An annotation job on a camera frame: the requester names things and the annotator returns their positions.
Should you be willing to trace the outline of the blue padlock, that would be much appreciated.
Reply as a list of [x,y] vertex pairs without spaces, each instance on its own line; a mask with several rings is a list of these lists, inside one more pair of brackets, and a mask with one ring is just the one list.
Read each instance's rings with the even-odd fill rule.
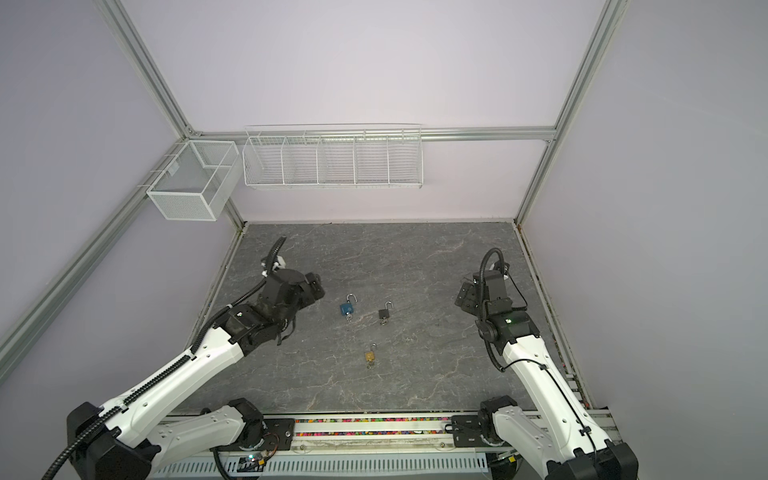
[[340,313],[343,317],[349,318],[355,312],[355,305],[358,303],[358,299],[355,294],[349,293],[346,296],[346,300],[339,306]]

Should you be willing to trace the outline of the dark grey padlock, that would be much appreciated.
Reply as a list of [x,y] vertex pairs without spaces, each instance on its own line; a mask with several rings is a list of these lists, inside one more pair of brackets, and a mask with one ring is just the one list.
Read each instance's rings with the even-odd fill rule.
[[394,303],[392,301],[387,301],[384,305],[384,308],[378,311],[379,323],[381,325],[386,325],[389,322],[391,318],[391,310],[393,307]]

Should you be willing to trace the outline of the brass padlock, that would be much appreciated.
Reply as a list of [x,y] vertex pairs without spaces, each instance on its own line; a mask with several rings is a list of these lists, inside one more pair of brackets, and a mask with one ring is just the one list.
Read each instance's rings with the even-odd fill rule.
[[375,366],[376,362],[376,350],[377,350],[377,344],[371,343],[368,345],[367,350],[364,353],[364,358],[366,362],[366,367],[368,369],[371,369]]

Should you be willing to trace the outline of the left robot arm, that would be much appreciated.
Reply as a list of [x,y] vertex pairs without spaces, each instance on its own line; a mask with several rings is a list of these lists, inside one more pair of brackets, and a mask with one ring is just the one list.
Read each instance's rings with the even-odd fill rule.
[[209,318],[191,344],[126,392],[67,417],[67,445],[44,478],[71,464],[82,479],[146,479],[168,464],[224,446],[257,447],[263,416],[240,398],[191,419],[164,425],[178,405],[221,371],[268,342],[282,344],[297,313],[324,297],[321,279],[286,267],[279,237],[262,260],[262,278]]

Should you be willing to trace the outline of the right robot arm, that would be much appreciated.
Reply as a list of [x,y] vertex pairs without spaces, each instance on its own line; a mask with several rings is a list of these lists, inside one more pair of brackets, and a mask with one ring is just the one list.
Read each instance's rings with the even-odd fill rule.
[[506,286],[513,280],[503,252],[493,247],[465,281],[456,305],[474,318],[494,368],[513,371],[544,424],[537,426],[509,396],[482,402],[481,435],[507,443],[543,479],[635,479],[639,460],[613,441],[576,398],[547,350],[538,327]]

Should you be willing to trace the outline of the white mesh box basket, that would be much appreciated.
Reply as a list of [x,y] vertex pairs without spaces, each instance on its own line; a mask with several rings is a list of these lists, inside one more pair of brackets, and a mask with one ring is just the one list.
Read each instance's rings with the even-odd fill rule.
[[215,221],[242,174],[236,143],[189,140],[150,184],[147,194],[167,220]]

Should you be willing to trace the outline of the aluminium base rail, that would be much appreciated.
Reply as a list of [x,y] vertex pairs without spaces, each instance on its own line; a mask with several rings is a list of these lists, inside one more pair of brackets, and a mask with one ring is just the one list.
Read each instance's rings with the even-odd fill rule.
[[244,440],[244,416],[227,406],[154,427],[147,468],[126,464],[111,479],[343,478],[515,472],[538,479],[635,479],[639,461],[606,411],[577,407],[548,418],[510,398],[477,412],[267,415],[257,440]]

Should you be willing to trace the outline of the aluminium enclosure frame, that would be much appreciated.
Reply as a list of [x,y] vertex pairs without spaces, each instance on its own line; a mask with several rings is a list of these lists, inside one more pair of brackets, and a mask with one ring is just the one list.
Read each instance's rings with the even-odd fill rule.
[[[170,221],[146,198],[167,153],[248,126],[418,124],[545,127],[552,140],[601,1],[123,1],[117,32],[101,1],[1,5],[1,331],[133,196],[140,214],[75,292],[37,321],[1,377],[1,475],[38,479],[67,445],[66,419],[147,379],[192,341],[234,235]],[[524,213],[547,142],[440,140],[420,188],[254,190],[226,204],[248,228],[228,302],[255,285],[279,236],[288,265],[326,294],[293,334],[218,373],[181,407],[245,398],[261,411],[473,410],[518,377],[490,363],[462,279],[491,247],[538,300],[508,217]],[[339,306],[358,303],[349,318]],[[391,318],[378,311],[392,301]],[[377,344],[376,362],[364,353]]]

